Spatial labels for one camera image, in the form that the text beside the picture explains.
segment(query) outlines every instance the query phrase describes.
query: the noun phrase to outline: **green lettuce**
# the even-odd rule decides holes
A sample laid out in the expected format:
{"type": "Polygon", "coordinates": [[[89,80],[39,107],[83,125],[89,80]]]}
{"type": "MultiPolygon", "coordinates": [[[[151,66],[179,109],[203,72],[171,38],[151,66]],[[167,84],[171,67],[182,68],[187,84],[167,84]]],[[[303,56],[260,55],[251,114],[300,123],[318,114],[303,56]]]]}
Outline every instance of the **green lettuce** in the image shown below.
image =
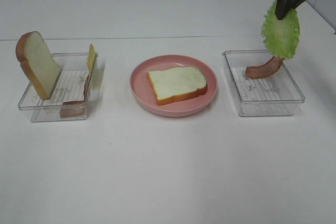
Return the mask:
{"type": "Polygon", "coordinates": [[[284,19],[278,20],[275,15],[277,0],[265,15],[265,22],[261,34],[265,37],[265,47],[273,56],[291,59],[295,55],[299,43],[300,25],[295,9],[291,9],[284,19]]]}

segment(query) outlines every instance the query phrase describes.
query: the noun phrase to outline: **toast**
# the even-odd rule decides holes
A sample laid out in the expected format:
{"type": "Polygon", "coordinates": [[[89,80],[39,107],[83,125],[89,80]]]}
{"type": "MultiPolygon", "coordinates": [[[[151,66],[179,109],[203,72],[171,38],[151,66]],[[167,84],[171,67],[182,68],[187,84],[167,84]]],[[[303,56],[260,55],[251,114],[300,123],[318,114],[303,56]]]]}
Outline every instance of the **toast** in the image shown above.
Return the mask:
{"type": "Polygon", "coordinates": [[[207,82],[197,68],[175,67],[167,70],[148,71],[157,105],[188,100],[207,91],[207,82]]]}
{"type": "Polygon", "coordinates": [[[17,42],[16,58],[42,99],[49,99],[56,86],[61,68],[55,62],[41,34],[37,31],[23,34],[17,42]]]}

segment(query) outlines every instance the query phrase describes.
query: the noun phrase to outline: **clear plastic container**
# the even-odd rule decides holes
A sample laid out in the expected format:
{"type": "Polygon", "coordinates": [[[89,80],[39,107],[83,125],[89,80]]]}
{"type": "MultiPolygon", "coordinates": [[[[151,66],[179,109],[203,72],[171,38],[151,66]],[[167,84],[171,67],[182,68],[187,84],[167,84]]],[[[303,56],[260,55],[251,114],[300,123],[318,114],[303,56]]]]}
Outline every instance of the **clear plastic container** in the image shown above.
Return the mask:
{"type": "Polygon", "coordinates": [[[25,112],[31,122],[66,121],[86,119],[97,99],[100,83],[97,58],[90,79],[86,81],[88,53],[53,54],[62,72],[51,98],[41,99],[33,85],[28,84],[18,109],[25,112]]]}
{"type": "Polygon", "coordinates": [[[294,115],[305,97],[284,64],[263,79],[246,77],[248,66],[260,66],[271,59],[267,50],[225,51],[224,73],[240,116],[294,115]]]}

